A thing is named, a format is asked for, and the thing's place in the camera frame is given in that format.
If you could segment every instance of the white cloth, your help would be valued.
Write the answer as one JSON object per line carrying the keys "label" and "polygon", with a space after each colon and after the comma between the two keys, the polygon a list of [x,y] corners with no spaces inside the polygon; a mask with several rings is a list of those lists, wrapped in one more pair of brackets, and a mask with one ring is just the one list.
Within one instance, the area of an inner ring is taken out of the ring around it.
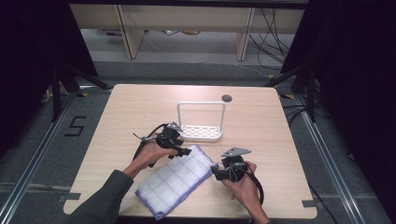
{"label": "white cloth", "polygon": [[189,156],[174,157],[140,184],[136,196],[149,208],[156,220],[168,215],[206,179],[211,166],[218,166],[198,145],[189,147]]}

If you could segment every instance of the wooden table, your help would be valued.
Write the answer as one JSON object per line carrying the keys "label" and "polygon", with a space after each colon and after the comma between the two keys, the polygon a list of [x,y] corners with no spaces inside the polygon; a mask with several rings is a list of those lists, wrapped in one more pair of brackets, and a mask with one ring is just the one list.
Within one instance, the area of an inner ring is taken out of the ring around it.
{"label": "wooden table", "polygon": [[[218,102],[224,94],[233,99],[226,103],[223,135],[216,143],[199,143],[213,160],[231,147],[250,149],[246,161],[258,165],[256,176],[265,193],[263,208],[271,218],[314,218],[316,207],[304,207],[313,200],[297,154],[288,123],[276,90],[258,87],[117,85],[110,95],[71,193],[79,200],[67,200],[66,214],[72,213],[105,183],[114,169],[123,170],[131,161],[139,136],[149,134],[162,123],[177,122],[177,104],[182,101]],[[207,119],[207,116],[196,115]],[[185,142],[183,147],[191,146]],[[120,207],[121,216],[152,217],[134,195],[144,179],[169,159],[159,160],[134,180]],[[207,179],[169,217],[246,218],[246,209],[214,176]]]}

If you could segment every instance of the gray floor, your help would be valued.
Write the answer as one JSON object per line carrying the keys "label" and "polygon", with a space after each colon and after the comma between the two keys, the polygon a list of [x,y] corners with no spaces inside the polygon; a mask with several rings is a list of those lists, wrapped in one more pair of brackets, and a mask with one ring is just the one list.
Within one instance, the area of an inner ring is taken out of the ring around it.
{"label": "gray floor", "polygon": [[[258,50],[249,41],[247,55],[243,62],[236,60],[233,36],[224,33],[200,33],[185,35],[178,32],[166,35],[161,31],[148,31],[134,60],[126,57],[120,36],[108,36],[99,30],[82,30],[92,59],[102,80],[110,83],[162,83],[162,84],[211,84],[260,86],[270,75],[279,76],[277,70],[264,68],[258,61]],[[293,35],[280,35],[289,46]],[[280,57],[275,49],[270,49]],[[279,67],[281,63],[261,54],[260,62],[266,66]],[[90,85],[83,80],[81,85]],[[277,86],[279,94],[289,94],[292,78]],[[85,151],[105,108],[109,92],[93,91],[86,97],[73,99],[58,132],[50,142],[49,150],[40,163],[29,188],[13,214],[11,223],[62,223],[63,196],[70,190]],[[281,98],[283,106],[297,105],[296,100]],[[285,116],[295,107],[285,107]],[[316,107],[317,122],[325,144],[332,153],[334,162],[346,181],[354,200],[366,223],[390,223],[381,204],[375,197],[356,163],[346,154],[347,146],[328,117],[324,107]],[[84,115],[80,125],[84,132],[79,137],[66,137],[72,133],[69,125],[74,116]],[[21,134],[20,144],[7,152],[0,160],[0,202],[4,202],[13,186],[20,180],[30,159],[50,126],[51,101],[42,105],[35,119]],[[340,200],[328,169],[318,153],[303,117],[296,117],[290,130],[299,152],[308,182],[318,192],[338,223],[354,223]],[[150,223],[152,218],[121,218],[119,223]],[[166,219],[162,223],[174,223]],[[189,223],[217,223],[215,220],[184,220]],[[318,203],[318,216],[312,220],[283,220],[275,223],[333,223],[329,213]]]}

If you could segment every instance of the black cable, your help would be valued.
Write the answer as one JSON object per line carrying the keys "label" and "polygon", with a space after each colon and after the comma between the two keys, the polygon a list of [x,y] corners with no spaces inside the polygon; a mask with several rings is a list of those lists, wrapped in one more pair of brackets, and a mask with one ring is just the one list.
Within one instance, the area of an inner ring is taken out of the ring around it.
{"label": "black cable", "polygon": [[267,54],[268,56],[270,56],[271,58],[277,60],[279,63],[283,63],[283,60],[282,60],[282,59],[276,57],[275,54],[271,53],[270,51],[268,51],[267,49],[264,49],[264,48],[262,47],[263,42],[259,45],[259,44],[256,42],[256,40],[253,38],[253,36],[249,35],[249,37],[250,37],[250,39],[253,41],[253,43],[256,45],[256,47],[259,49],[259,52],[262,51],[262,52],[264,52],[265,54]]}
{"label": "black cable", "polygon": [[[151,133],[149,133],[147,137],[152,136],[155,132],[157,132],[157,130],[159,130],[161,127],[165,127],[166,125],[167,125],[166,123],[160,124],[160,125],[159,125],[157,128],[155,128]],[[147,142],[145,142],[145,141],[143,140],[143,138],[138,137],[135,133],[134,133],[134,136],[136,136],[137,138],[139,138],[141,141],[140,141],[139,147],[138,147],[137,150],[136,150],[136,153],[134,154],[134,158],[133,158],[132,160],[136,159],[136,157],[139,155],[140,151],[142,150],[143,146],[147,143]]]}
{"label": "black cable", "polygon": [[290,115],[292,115],[292,114],[294,114],[294,113],[300,111],[300,110],[301,110],[301,108],[291,111],[289,114],[286,115],[286,118],[287,118],[288,116],[290,116]]}
{"label": "black cable", "polygon": [[338,224],[337,219],[335,219],[335,216],[332,214],[332,212],[330,211],[330,209],[326,206],[326,204],[323,202],[323,200],[320,198],[319,194],[317,193],[317,191],[312,187],[312,185],[308,182],[308,186],[309,188],[312,189],[312,191],[314,191],[315,195],[317,195],[319,201],[322,203],[323,207],[326,209],[327,213],[329,213],[330,217],[332,218],[332,221],[335,224]]}
{"label": "black cable", "polygon": [[[276,9],[273,8],[273,19],[272,19],[272,21],[271,21],[271,24],[270,24],[270,22],[267,20],[267,18],[266,18],[266,16],[265,16],[265,13],[264,13],[263,9],[262,9],[262,15],[263,15],[263,17],[264,17],[264,19],[265,19],[265,22],[267,23],[267,26],[268,26],[267,35],[265,36],[265,38],[262,38],[262,41],[264,41],[269,47],[271,47],[271,48],[273,48],[273,49],[278,49],[278,50],[280,51],[280,54],[282,55],[283,59],[285,59],[285,58],[286,58],[286,55],[285,55],[285,52],[286,52],[286,51],[282,49],[282,47],[280,46],[280,44],[283,45],[286,49],[289,49],[289,48],[288,48],[285,44],[283,44],[283,42],[282,42],[282,41],[279,39],[279,37],[277,36],[277,29],[276,29]],[[272,45],[270,45],[270,44],[268,44],[268,43],[265,41],[265,39],[267,38],[267,36],[269,35],[269,33],[272,34],[274,40],[276,41],[276,43],[277,43],[277,48],[274,47],[274,46],[272,46]]]}
{"label": "black cable", "polygon": [[280,68],[269,67],[269,66],[265,66],[264,64],[262,64],[262,62],[260,61],[260,50],[259,50],[259,52],[257,52],[257,60],[259,61],[259,64],[264,68],[268,68],[268,69],[272,69],[272,70],[276,70],[276,71],[280,70]]}
{"label": "black cable", "polygon": [[235,166],[236,169],[244,172],[246,175],[248,175],[248,177],[250,177],[250,179],[254,182],[254,184],[256,185],[256,187],[259,189],[259,194],[260,194],[260,204],[262,205],[264,203],[264,190],[262,189],[262,184],[260,183],[259,179],[257,179],[257,177],[253,174],[253,171],[250,169],[249,170],[252,173],[249,173],[243,169],[241,169],[240,167]]}
{"label": "black cable", "polygon": [[[292,108],[292,107],[307,107],[308,105],[285,105],[282,108]],[[324,106],[322,103],[314,103],[314,106]]]}
{"label": "black cable", "polygon": [[289,127],[291,126],[291,124],[293,123],[294,119],[301,114],[303,111],[305,111],[307,109],[307,107],[303,108],[303,109],[297,109],[296,111],[294,111],[293,116],[291,116],[291,119],[288,120],[288,124]]}
{"label": "black cable", "polygon": [[233,173],[234,179],[238,179],[238,176],[236,175],[235,170],[234,170],[233,168],[230,168],[230,167],[229,167],[228,170],[230,170],[230,171],[228,172],[228,173],[229,173],[229,176],[228,176],[229,179],[232,180],[232,178],[231,178],[231,173]]}

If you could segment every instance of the floor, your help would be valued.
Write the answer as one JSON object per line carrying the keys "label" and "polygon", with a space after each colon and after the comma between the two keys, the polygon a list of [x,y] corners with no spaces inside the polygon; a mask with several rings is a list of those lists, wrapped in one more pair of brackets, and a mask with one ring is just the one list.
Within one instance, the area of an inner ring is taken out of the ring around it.
{"label": "floor", "polygon": [[[268,72],[264,73],[258,67],[265,66],[265,71],[274,71],[274,74],[278,74],[283,60],[282,53],[278,49],[279,42],[275,41],[271,35],[267,37],[267,40],[274,48],[267,47],[267,49],[276,56],[275,58],[262,52],[258,56],[258,48],[250,39],[245,60],[238,62],[231,34],[201,32],[197,35],[186,35],[176,32],[167,35],[163,31],[147,31],[136,58],[130,60],[126,56],[120,36],[106,35],[101,30],[82,30],[81,32],[92,59],[98,66],[99,63],[164,63],[164,66],[167,63],[194,66],[229,65],[229,67],[245,69],[257,74],[265,83],[271,75]],[[262,37],[257,34],[252,35],[257,43],[261,43]],[[279,35],[278,37],[285,46],[290,46],[293,39],[293,35]],[[284,51],[287,51],[287,48],[282,44],[279,45]],[[290,124],[290,129],[306,177],[314,186],[312,192],[318,202],[318,217],[314,220],[277,219],[274,220],[274,223],[335,223],[331,214],[335,216],[338,223],[390,223],[359,167],[347,157],[347,147],[342,137],[338,135],[325,108],[316,107],[318,121],[310,122],[304,112],[299,114],[295,110],[295,105],[303,101],[304,97],[293,95],[292,98],[289,98],[289,94],[292,94],[289,87],[290,81],[279,85],[280,100],[284,106],[285,116],[289,120],[294,114],[296,116]],[[65,118],[71,119],[78,113],[90,113],[91,117],[99,119],[107,98],[108,93],[92,94],[91,101],[87,103],[77,97],[72,103],[75,110],[73,113],[66,114]],[[42,108],[37,111],[37,119],[32,120],[29,125],[31,129],[27,129],[21,135],[21,143],[0,160],[0,202],[9,200],[14,186],[18,186],[19,181],[21,182],[20,177],[29,172],[26,167],[32,165],[31,158],[35,156],[36,149],[40,147],[43,136],[53,128],[50,126],[50,108],[50,102],[43,104]],[[95,122],[97,122],[95,119],[90,121],[92,124]],[[92,135],[94,125],[87,127],[87,132]],[[36,173],[28,180],[25,195],[16,201],[19,205],[18,209],[11,211],[7,222],[59,223],[64,218],[65,214],[62,213],[63,196],[70,190],[74,180],[74,175],[68,173],[77,172],[79,167],[78,164],[71,167],[68,162],[73,158],[76,161],[82,160],[83,148],[88,146],[89,139],[80,137],[75,142],[68,142],[70,147],[65,147],[63,146],[64,142],[58,142],[55,136],[49,143],[56,150],[46,152],[42,161],[37,163],[36,170],[33,170]],[[128,220],[120,220],[121,222],[130,223]],[[147,220],[135,220],[131,223],[139,222],[148,223]],[[213,220],[205,221],[205,223],[213,223]]]}

